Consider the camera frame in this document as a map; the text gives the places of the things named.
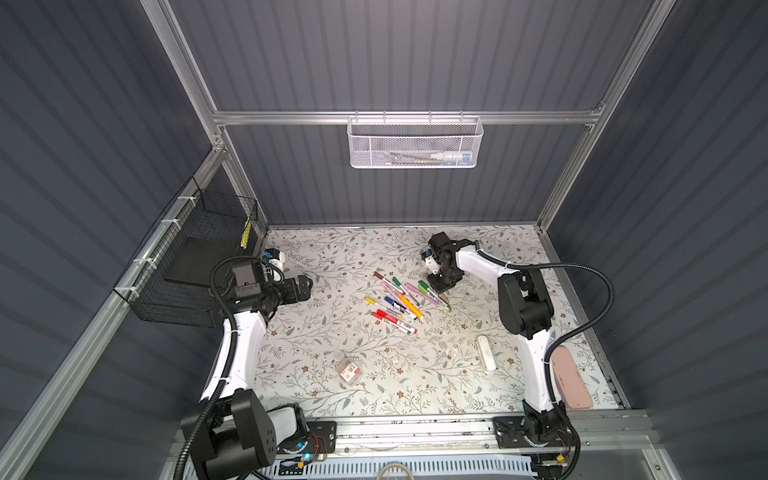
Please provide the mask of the light green highlighter pen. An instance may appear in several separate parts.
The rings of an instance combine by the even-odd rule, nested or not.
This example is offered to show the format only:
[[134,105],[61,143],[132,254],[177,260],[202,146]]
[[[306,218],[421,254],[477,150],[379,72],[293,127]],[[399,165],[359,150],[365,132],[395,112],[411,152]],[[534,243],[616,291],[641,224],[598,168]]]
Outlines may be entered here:
[[431,287],[430,285],[425,282],[424,280],[418,281],[418,289],[426,296],[430,297],[434,301],[436,301],[439,305],[441,305],[443,308],[451,310],[451,306],[443,300]]

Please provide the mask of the dark green capped marker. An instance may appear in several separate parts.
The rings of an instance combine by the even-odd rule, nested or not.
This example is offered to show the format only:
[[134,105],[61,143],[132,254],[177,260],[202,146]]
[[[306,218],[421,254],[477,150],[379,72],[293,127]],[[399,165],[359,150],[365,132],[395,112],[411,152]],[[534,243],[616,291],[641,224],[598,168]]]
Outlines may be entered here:
[[396,277],[392,277],[392,282],[414,305],[420,306],[418,300],[408,290],[405,289],[403,284]]

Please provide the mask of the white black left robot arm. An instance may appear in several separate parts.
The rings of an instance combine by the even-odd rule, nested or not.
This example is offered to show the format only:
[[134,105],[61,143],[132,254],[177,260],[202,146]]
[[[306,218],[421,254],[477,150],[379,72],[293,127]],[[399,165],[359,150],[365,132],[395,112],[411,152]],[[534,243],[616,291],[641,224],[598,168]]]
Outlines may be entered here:
[[184,416],[184,444],[173,476],[192,466],[200,479],[245,479],[272,465],[279,451],[294,463],[308,463],[310,430],[302,408],[265,408],[253,381],[257,354],[268,325],[281,306],[305,302],[313,282],[287,277],[285,255],[268,248],[259,256],[236,255],[218,262],[209,274],[209,293],[219,306],[223,337],[199,402]]

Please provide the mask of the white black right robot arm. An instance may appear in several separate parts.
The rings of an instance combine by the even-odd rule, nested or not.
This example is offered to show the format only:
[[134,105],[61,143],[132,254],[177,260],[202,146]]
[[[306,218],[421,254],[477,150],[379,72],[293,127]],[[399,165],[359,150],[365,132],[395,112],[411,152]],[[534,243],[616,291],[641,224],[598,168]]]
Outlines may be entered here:
[[465,274],[497,289],[500,322],[519,343],[526,440],[533,446],[553,441],[567,428],[567,421],[547,358],[554,306],[539,269],[498,259],[484,252],[476,241],[453,240],[444,232],[429,239],[421,258],[429,271],[427,281],[438,293],[456,286]]

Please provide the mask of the brown capped marker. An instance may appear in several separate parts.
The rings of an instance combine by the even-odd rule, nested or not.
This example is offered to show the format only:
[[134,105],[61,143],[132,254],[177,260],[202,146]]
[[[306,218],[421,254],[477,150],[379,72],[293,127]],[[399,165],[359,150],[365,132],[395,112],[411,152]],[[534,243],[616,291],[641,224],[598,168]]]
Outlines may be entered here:
[[389,287],[391,287],[391,288],[392,288],[392,289],[393,289],[395,292],[397,292],[397,293],[402,293],[402,292],[401,292],[401,290],[399,289],[399,287],[397,287],[397,286],[395,285],[395,283],[393,283],[391,280],[389,280],[389,279],[385,278],[385,277],[384,277],[382,274],[380,274],[378,271],[374,271],[373,275],[374,275],[374,276],[375,276],[377,279],[381,280],[381,281],[382,281],[384,284],[386,284],[386,285],[388,285]]

